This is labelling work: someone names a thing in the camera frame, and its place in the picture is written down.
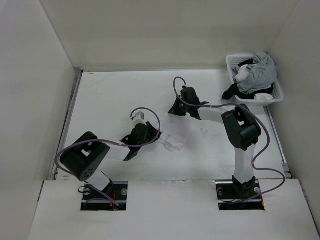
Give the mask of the white tank top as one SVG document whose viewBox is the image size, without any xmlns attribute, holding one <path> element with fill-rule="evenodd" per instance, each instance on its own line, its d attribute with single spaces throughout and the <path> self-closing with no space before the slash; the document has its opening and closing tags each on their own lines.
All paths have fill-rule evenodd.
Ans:
<svg viewBox="0 0 320 240">
<path fill-rule="evenodd" d="M 192 128 L 192 119 L 165 113 L 160 117 L 159 142 L 171 152 L 180 151 L 186 145 Z"/>
</svg>

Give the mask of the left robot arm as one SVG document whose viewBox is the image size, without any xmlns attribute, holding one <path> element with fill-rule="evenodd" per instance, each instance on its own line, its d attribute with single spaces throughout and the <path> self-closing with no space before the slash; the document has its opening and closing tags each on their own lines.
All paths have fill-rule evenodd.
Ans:
<svg viewBox="0 0 320 240">
<path fill-rule="evenodd" d="M 59 157 L 60 163 L 79 181 L 95 189 L 100 199 L 112 195 L 112 180 L 100 168 L 105 159 L 130 161 L 138 155 L 140 149 L 157 141 L 161 131 L 150 122 L 138 123 L 131 133 L 120 140 L 119 144 L 107 144 L 98 141 L 98 137 L 88 131 Z"/>
</svg>

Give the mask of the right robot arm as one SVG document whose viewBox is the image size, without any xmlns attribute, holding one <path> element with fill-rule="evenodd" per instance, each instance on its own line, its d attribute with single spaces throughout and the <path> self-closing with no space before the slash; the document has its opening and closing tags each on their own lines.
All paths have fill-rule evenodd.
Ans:
<svg viewBox="0 0 320 240">
<path fill-rule="evenodd" d="M 245 104 L 232 109 L 209 108 L 206 105 L 207 102 L 200 102 L 193 87 L 183 86 L 169 113 L 180 117 L 189 114 L 197 120 L 224 126 L 235 152 L 231 190 L 238 199 L 244 199 L 256 187 L 252 160 L 262 130 Z"/>
</svg>

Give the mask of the black tank top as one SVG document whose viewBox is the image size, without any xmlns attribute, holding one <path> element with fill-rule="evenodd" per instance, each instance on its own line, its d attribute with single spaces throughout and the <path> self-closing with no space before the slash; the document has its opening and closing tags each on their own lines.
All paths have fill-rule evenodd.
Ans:
<svg viewBox="0 0 320 240">
<path fill-rule="evenodd" d="M 259 93 L 267 93 L 267 94 L 272 94 L 274 89 L 274 84 L 268 88 L 268 89 L 264 89 L 264 90 L 259 90 L 256 92 L 253 92 L 251 94 L 244 94 L 241 93 L 238 89 L 238 85 L 234 82 L 234 84 L 232 84 L 228 90 L 226 90 L 223 95 L 222 95 L 222 99 L 224 100 L 229 100 L 234 96 L 238 96 L 241 99 L 244 100 L 253 100 L 255 98 L 255 94 L 259 94 Z"/>
</svg>

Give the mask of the white plastic laundry basket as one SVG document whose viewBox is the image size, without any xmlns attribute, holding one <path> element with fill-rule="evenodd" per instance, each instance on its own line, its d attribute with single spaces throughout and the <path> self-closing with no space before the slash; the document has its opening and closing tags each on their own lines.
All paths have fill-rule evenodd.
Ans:
<svg viewBox="0 0 320 240">
<path fill-rule="evenodd" d="M 237 104 L 268 106 L 284 100 L 278 81 L 277 67 L 265 52 L 227 55 L 225 58 Z"/>
</svg>

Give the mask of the white garment in basket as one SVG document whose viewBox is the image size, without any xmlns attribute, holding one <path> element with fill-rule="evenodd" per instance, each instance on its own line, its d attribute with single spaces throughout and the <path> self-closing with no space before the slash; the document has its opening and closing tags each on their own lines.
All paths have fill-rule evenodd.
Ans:
<svg viewBox="0 0 320 240">
<path fill-rule="evenodd" d="M 245 65 L 241 66 L 237 70 L 237 74 L 233 78 L 234 82 L 239 84 L 243 80 L 245 80 L 250 75 L 252 68 L 255 66 L 256 66 L 255 64 L 245 64 Z"/>
</svg>

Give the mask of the small white cloth in basket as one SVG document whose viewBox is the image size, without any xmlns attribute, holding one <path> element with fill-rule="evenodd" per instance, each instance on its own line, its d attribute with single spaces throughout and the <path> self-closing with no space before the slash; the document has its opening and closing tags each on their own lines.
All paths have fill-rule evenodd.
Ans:
<svg viewBox="0 0 320 240">
<path fill-rule="evenodd" d="M 254 100 L 256 100 L 256 101 L 271 101 L 271 100 L 273 100 L 273 96 L 268 93 L 257 93 L 254 95 Z"/>
</svg>

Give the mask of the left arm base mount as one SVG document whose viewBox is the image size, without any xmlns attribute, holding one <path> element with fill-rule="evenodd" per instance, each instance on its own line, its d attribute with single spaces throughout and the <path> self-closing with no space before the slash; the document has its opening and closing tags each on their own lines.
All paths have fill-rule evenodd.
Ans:
<svg viewBox="0 0 320 240">
<path fill-rule="evenodd" d="M 81 211 L 126 211 L 128 199 L 128 182 L 111 182 L 103 192 L 108 195 L 118 205 L 110 202 L 108 198 L 94 190 L 88 184 L 78 188 L 78 193 L 82 194 Z"/>
</svg>

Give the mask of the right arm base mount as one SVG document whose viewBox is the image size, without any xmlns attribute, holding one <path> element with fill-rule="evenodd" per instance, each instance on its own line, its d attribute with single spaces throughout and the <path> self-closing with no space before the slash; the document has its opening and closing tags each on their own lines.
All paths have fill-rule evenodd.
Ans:
<svg viewBox="0 0 320 240">
<path fill-rule="evenodd" d="M 236 189 L 232 181 L 218 181 L 215 183 L 218 208 L 220 211 L 264 211 L 262 196 L 249 199 L 261 193 L 260 184 L 256 180 L 253 186 L 244 192 Z"/>
</svg>

